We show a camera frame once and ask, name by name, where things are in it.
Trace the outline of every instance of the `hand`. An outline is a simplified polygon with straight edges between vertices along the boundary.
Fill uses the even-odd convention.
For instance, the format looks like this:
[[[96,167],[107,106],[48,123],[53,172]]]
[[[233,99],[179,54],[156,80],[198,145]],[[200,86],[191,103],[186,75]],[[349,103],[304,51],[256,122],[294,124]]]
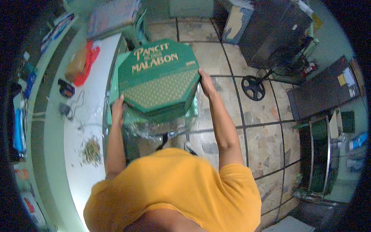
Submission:
[[[198,70],[201,75],[201,86],[204,94],[210,98],[211,95],[216,93],[215,86],[209,74],[205,73],[201,68]]]
[[[124,124],[122,104],[124,103],[124,95],[122,94],[120,98],[116,99],[115,103],[112,105],[112,125],[122,126]]]

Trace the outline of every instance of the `dark wooden cabinet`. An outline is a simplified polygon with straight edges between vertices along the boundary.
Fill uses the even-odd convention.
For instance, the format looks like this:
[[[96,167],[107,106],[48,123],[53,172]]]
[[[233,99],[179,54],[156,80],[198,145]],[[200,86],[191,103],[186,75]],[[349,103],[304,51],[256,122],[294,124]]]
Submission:
[[[347,84],[340,86],[338,76],[348,67],[342,56],[313,79],[288,92],[295,120],[305,119],[315,113],[337,107],[359,95],[357,84],[351,87],[355,96],[349,93]]]

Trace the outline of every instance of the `green octagonal box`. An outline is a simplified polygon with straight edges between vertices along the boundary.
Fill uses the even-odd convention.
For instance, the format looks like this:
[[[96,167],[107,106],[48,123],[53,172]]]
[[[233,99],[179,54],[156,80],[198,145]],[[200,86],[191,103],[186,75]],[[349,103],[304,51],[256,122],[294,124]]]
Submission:
[[[199,78],[192,48],[169,39],[134,49],[118,67],[118,87],[125,102],[156,122],[186,114]]]

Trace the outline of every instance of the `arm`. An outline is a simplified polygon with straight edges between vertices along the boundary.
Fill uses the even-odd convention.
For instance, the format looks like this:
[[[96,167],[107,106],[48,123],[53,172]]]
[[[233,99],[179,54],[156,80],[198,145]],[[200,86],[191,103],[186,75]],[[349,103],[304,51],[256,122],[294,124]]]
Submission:
[[[112,126],[108,139],[108,151],[106,158],[107,180],[115,178],[126,168],[124,142],[121,127],[124,122],[122,118],[122,104],[124,96],[121,95],[112,106]]]
[[[229,116],[223,101],[215,90],[209,74],[202,69],[198,71],[201,75],[202,90],[209,98],[211,117],[215,139],[219,148],[219,171],[224,165],[238,163],[244,165],[240,141],[237,130]]]

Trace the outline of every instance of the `shoe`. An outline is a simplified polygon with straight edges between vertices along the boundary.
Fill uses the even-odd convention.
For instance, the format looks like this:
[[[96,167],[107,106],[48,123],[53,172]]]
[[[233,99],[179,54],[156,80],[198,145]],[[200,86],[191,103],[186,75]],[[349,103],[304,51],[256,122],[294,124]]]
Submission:
[[[194,156],[198,156],[197,153],[193,150],[193,147],[190,142],[184,144],[184,150],[188,153],[191,153]]]

